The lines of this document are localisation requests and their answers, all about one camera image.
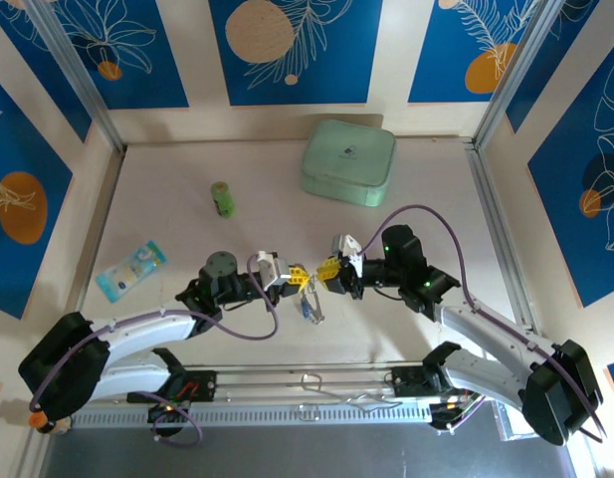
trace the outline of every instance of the orange circle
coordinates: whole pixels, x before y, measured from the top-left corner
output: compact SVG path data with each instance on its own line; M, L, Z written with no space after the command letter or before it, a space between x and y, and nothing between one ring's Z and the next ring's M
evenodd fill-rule
M20 244L34 244L46 229L48 199L44 186L28 172L11 172L1 180L1 186L15 193L26 206L18 205L17 197L0 192L0 221L4 232Z
M296 34L283 10L268 0L247 0L225 24L227 43L243 62L269 63L283 57Z
M56 2L57 0L46 0L47 3ZM23 0L6 0L6 3L12 5L13 7L19 10L25 10L26 5L24 5Z
M459 4L459 0L439 0L439 8L449 10L455 8Z
M36 411L28 418L28 424L33 428L43 428L48 424L48 417L43 411Z
M100 62L97 70L99 70L102 77L110 82L120 80L120 77L123 76L120 66L112 62Z
M290 87L292 87L293 85L297 85L298 84L298 77L296 75L286 75L285 76L285 83L287 85L289 85Z
M578 206L585 217L592 218L601 211L601 195L594 189L587 189L581 194Z
M482 53L468 67L466 88L476 94L492 93L508 67L514 50L514 43L505 43Z

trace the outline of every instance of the blue snack packet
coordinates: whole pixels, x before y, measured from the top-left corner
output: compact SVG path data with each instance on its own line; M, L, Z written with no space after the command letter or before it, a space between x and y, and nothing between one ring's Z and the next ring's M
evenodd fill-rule
M107 299L113 303L166 261L167 259L158 246L153 241L149 241L123 259L117 266L98 274L97 284Z

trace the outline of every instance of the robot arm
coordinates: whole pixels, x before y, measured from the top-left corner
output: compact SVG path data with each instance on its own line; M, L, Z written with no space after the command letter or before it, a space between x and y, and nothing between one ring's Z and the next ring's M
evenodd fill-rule
M400 385L395 388L398 396L442 393L450 388L471 390L519 409L536 433L557 445L581 427L589 412L552 361L571 375L593 410L602 402L589 358L580 345L573 341L553 344L476 299L472 307L457 279L427 264L421 242L410 227L385 229L382 245L384 259L368 260L359 257L361 248L352 238L335 238L333 256L317 269L318 278L328 290L350 293L356 300L362 299L366 287L396 287L409 309L456 330L498 360L485 360L459 345L443 343L424 359L423 367L393 370ZM482 314L503 327L495 327ZM550 359L544 360L537 350L545 351Z
M232 254L217 252L209 257L198 279L176 296L189 311L212 319L212 323L185 310L167 315L148 313L122 328L116 327L122 318L90 322L81 313L67 314L22 361L19 374L35 393L61 357L94 331L104 330L66 361L40 395L39 405L48 419L70 416L93 399L137 390L175 396L197 378L190 376L194 372L184 370L166 349L145 351L207 332L222 320L221 306L260 299L260 290L275 305L281 297L297 294L307 283L308 274L302 267L289 266L276 253L261 252L257 259L260 272L253 274L253 280L258 287L249 274L238 274ZM187 399L195 401L193 390L188 391L191 394L186 393Z

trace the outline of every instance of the white table surface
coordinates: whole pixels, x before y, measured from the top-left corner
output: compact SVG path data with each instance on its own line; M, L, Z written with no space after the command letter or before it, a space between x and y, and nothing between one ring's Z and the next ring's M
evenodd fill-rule
M304 141L205 142L130 146L114 194L82 312L87 319L125 316L176 305L175 294L197 277L213 252L232 252L245 271L258 250L277 251L314 272L330 252L331 239L350 233L367 241L394 209L409 203L436 208L455 228L464 248L472 291L512 316L464 145L458 139L399 139L386 199L377 208L313 196L301 190ZM229 184L236 213L216 213L210 185ZM405 212L432 264L458 277L457 256L439 222L422 211ZM167 263L111 304L95 276L147 240ZM379 257L379 245L368 257ZM278 334L262 343L234 339L217 329L167 345L185 364L281 364L417 360L443 341L477 350L457 333L416 315L402 303L367 290L363 301L318 291L326 320L302 318L298 296L278 305ZM272 327L262 302L225 313L222 324L261 335Z

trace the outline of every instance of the metal rod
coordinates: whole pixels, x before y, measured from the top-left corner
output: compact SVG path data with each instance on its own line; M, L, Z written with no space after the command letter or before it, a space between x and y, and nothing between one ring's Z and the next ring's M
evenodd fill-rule
M486 170L485 152L477 152L474 149L470 149L468 150L468 159L482 205L484 206L484 215L488 222L488 228L491 231L502 275L508 288L514 318L526 327L536 329L536 313L532 309L532 299L518 265L518 259L506 222L499 209L497 194L490 182L490 175Z
M506 114L506 109L516 93L525 73L529 69L539 48L547 37L565 0L533 0L540 1L538 10L532 17L525 34L521 38L511 61L502 76L493 97L488 104L484 117L474 135L477 151L486 146L500 119Z
M287 365L207 365L187 364L190 370L215 370L221 374L250 373L351 373L366 371L391 371L395 366L421 366L420 361L383 361L378 363L301 363Z
M376 381L324 381L321 386L383 386L386 387L386 383L382 380ZM297 387L302 389L303 385L299 382L284 382L284 383L226 383L220 384L219 382L216 384L216 389L242 389L242 388L290 388Z
M124 145L108 114L105 102L55 15L52 4L46 0L23 0L23 4L28 18L39 32L39 36L48 47L84 108L97 122L111 146L123 156Z

